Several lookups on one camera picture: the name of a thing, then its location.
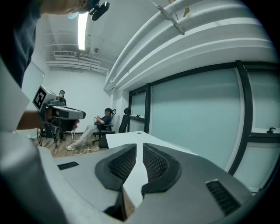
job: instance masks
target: ceiling light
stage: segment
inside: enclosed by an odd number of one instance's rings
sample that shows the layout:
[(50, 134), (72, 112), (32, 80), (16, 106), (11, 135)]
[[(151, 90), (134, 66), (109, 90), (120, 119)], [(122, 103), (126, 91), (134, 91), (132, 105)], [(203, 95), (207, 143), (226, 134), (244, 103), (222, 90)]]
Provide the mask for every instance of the ceiling light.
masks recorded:
[(79, 14), (78, 19), (78, 45), (80, 50), (85, 50), (85, 35), (87, 28), (88, 12)]

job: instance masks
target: table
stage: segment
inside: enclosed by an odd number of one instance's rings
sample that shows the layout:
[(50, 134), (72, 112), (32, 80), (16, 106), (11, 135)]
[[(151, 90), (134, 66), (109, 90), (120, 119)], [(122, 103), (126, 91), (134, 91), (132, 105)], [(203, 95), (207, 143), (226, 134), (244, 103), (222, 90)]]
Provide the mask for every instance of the table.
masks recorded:
[(135, 207), (138, 207), (143, 200), (141, 194), (141, 188), (143, 185), (148, 183), (147, 171), (143, 164), (143, 143), (151, 143), (156, 145), (161, 145), (169, 147), (173, 150), (182, 151), (185, 153), (190, 153), (197, 155), (189, 149), (182, 149), (178, 146), (172, 145), (170, 143), (164, 142), (156, 137), (153, 137), (143, 131), (120, 133), (120, 134), (110, 134), (106, 135), (107, 143), (109, 148), (114, 148), (124, 144), (137, 144), (137, 155), (136, 164), (131, 171), (129, 177), (123, 185), (125, 192), (130, 198), (131, 202)]

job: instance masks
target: white sneaker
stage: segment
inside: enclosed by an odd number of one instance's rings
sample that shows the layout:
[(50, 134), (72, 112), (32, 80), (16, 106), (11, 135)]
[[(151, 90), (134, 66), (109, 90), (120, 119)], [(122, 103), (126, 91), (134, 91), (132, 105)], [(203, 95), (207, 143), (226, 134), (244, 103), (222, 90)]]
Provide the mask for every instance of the white sneaker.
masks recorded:
[(69, 145), (69, 146), (66, 147), (66, 149), (69, 150), (69, 151), (74, 151), (74, 150), (76, 150), (77, 148), (72, 148), (72, 146)]

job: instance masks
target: office chair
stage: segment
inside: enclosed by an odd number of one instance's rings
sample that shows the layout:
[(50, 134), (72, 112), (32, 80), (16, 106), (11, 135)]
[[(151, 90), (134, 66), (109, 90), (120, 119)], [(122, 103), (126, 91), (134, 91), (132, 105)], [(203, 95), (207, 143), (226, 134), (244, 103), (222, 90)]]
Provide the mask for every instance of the office chair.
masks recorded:
[(93, 135), (96, 137), (97, 135), (98, 135), (98, 139), (97, 140), (94, 140), (94, 141), (92, 141), (92, 144), (95, 144), (95, 142), (98, 142), (99, 140), (100, 140), (100, 138), (101, 138), (101, 136), (102, 135), (105, 135), (104, 133), (102, 133), (102, 126), (103, 127), (106, 127), (106, 131), (108, 131), (108, 132), (112, 132), (112, 127), (114, 126), (114, 125), (112, 125), (112, 121), (113, 121), (113, 118), (114, 118), (114, 115), (116, 114), (116, 111), (117, 110), (112, 110), (112, 114), (111, 114), (111, 121), (110, 121), (110, 123), (109, 124), (104, 124), (104, 125), (102, 125), (101, 123), (99, 123), (99, 122), (95, 122), (94, 124), (97, 126), (97, 128), (98, 128), (98, 130), (99, 130), (99, 132), (93, 132)]
[[(127, 124), (130, 120), (130, 110), (129, 108), (125, 108), (124, 110), (125, 115), (122, 117), (122, 123), (119, 126), (119, 133), (125, 133), (126, 132), (126, 127)], [(115, 134), (115, 131), (101, 131), (102, 133), (102, 137), (99, 139), (99, 148), (109, 148), (108, 147), (108, 143), (107, 143), (107, 139), (106, 139), (106, 135), (107, 134)]]

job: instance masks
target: ceiling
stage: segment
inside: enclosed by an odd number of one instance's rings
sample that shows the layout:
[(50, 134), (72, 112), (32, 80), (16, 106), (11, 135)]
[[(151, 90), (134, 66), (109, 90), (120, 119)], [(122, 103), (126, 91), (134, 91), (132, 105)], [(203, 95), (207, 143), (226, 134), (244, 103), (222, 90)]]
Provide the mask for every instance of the ceiling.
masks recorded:
[[(162, 7), (169, 5), (168, 0), (153, 1)], [(101, 66), (111, 69), (128, 41), (158, 10), (150, 0), (109, 0), (109, 3), (109, 10), (97, 21), (88, 18), (85, 51), (78, 49), (78, 18), (49, 15), (51, 30), (46, 31), (54, 41), (46, 46), (47, 51), (69, 50), (90, 54), (109, 61), (101, 61)]]

